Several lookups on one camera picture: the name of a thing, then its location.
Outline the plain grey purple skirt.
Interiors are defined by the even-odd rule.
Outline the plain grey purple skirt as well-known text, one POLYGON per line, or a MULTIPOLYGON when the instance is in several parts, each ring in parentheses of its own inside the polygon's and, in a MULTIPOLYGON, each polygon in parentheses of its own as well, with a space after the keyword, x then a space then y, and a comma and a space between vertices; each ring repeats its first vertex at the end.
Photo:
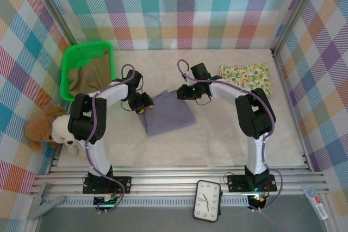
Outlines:
POLYGON ((152 98, 154 107, 138 114, 147 136, 158 135, 196 124, 195 116, 184 100, 177 99, 176 90, 165 90, 152 98))

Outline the lemon print skirt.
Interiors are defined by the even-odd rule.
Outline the lemon print skirt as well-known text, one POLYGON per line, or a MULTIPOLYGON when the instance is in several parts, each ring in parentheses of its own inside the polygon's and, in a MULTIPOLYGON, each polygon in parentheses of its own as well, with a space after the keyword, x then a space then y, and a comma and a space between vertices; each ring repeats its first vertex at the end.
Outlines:
POLYGON ((219 71, 223 79, 236 86, 249 90, 261 88, 267 96, 272 95, 270 73, 267 64, 220 66, 219 71))

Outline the white plush dog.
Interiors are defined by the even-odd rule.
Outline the white plush dog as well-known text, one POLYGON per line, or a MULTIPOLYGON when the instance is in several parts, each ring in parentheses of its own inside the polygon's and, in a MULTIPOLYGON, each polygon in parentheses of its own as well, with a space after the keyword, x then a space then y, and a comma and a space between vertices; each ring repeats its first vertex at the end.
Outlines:
POLYGON ((67 148, 67 152, 71 156, 79 155, 80 158, 86 159, 85 150, 82 148, 78 140, 68 130, 70 116, 62 115, 57 117, 52 123, 52 139, 54 142, 63 144, 67 148))

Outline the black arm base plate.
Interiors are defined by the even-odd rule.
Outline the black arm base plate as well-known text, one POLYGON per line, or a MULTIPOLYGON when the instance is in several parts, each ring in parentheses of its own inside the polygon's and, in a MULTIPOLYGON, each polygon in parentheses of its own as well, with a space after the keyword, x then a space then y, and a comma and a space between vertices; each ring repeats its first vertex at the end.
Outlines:
MULTIPOLYGON (((130 193, 132 177, 119 176, 113 177, 113 179, 123 185, 125 193, 130 193)), ((122 188, 119 184, 104 177, 85 175, 82 181, 83 194, 120 194, 122 192, 122 188)))
POLYGON ((265 180, 255 183, 247 175, 229 175, 229 192, 276 192, 277 185, 274 175, 269 175, 265 180))

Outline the aluminium rail frame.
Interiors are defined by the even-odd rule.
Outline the aluminium rail frame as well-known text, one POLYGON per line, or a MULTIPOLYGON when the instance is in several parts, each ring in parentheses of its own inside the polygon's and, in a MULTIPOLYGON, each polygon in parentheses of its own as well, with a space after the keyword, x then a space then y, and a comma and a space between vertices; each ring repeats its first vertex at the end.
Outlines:
MULTIPOLYGON (((131 196, 192 196, 199 180, 219 183, 228 194, 227 173, 243 174, 242 166, 181 166, 181 167, 120 167, 113 168, 115 176, 131 176, 131 196)), ((302 194, 302 187, 313 186, 319 193, 329 188, 321 172, 311 172, 307 165, 279 167, 275 174, 277 187, 283 194, 302 194)), ((48 182, 46 196, 82 196, 83 177, 87 167, 61 167, 53 165, 47 175, 36 177, 31 195, 38 194, 44 181, 48 182)))

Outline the brown teddy bear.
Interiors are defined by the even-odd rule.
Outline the brown teddy bear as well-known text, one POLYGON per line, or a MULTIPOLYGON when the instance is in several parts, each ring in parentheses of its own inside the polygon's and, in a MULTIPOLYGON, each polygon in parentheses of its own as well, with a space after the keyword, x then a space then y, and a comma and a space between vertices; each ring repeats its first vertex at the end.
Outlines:
POLYGON ((31 117, 26 124, 24 134, 29 140, 29 145, 35 152, 42 152, 41 142, 48 142, 52 149, 56 149, 59 144, 53 141, 52 124, 59 116, 66 115, 65 109, 55 103, 44 106, 42 112, 31 117))

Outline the plain olive skirt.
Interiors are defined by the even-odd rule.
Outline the plain olive skirt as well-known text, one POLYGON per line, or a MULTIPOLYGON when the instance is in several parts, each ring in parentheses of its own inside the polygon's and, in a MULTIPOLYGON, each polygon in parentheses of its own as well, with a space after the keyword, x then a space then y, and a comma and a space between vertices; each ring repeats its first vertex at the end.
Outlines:
POLYGON ((69 94, 75 97, 79 93, 96 92, 111 83, 110 51, 104 49, 104 55, 89 61, 84 67, 69 70, 69 94))

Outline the white clock with black frame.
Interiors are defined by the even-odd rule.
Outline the white clock with black frame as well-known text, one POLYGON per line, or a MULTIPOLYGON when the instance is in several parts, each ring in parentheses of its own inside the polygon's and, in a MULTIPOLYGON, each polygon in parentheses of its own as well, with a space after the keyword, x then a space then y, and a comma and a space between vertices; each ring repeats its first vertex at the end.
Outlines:
POLYGON ((199 180, 194 200, 194 219, 215 223, 221 215, 222 190, 219 183, 199 180))

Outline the green plastic basket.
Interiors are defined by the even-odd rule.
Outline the green plastic basket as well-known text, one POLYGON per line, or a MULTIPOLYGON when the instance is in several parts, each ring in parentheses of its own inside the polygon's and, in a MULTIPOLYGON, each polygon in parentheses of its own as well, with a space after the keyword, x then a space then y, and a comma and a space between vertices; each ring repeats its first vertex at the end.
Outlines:
POLYGON ((94 41, 80 43, 70 46, 63 54, 61 65, 60 95, 63 100, 73 102, 74 97, 69 93, 70 81, 68 79, 69 70, 76 67, 84 67, 91 60, 101 57, 104 50, 110 53, 110 73, 111 78, 115 79, 113 46, 108 41, 94 41))

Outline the black controller board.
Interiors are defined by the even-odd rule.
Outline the black controller board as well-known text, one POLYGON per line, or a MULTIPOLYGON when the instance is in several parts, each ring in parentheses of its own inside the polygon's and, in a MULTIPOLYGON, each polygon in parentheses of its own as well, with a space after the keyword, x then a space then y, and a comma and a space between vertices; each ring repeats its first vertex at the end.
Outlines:
POLYGON ((251 210, 262 209, 266 206, 267 196, 248 195, 248 208, 251 210))
POLYGON ((94 197, 93 205, 99 205, 100 208, 111 208, 117 203, 118 197, 105 199, 104 197, 94 197))

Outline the aluminium corner post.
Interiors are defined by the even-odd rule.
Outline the aluminium corner post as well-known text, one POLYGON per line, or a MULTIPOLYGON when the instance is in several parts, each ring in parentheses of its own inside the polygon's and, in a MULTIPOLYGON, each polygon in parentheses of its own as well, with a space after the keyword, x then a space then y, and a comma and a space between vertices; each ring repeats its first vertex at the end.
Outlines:
POLYGON ((48 11, 51 13, 52 17, 55 19, 58 27, 63 32, 63 35, 66 37, 69 45, 76 45, 76 39, 74 38, 72 32, 68 28, 68 24, 63 18, 62 13, 60 12, 55 0, 43 0, 45 5, 47 6, 48 11))
POLYGON ((296 22, 302 15, 309 0, 285 0, 284 8, 282 10, 282 17, 280 18, 279 27, 275 32, 274 39, 270 45, 271 53, 276 57, 283 46, 285 45, 291 31, 296 22))

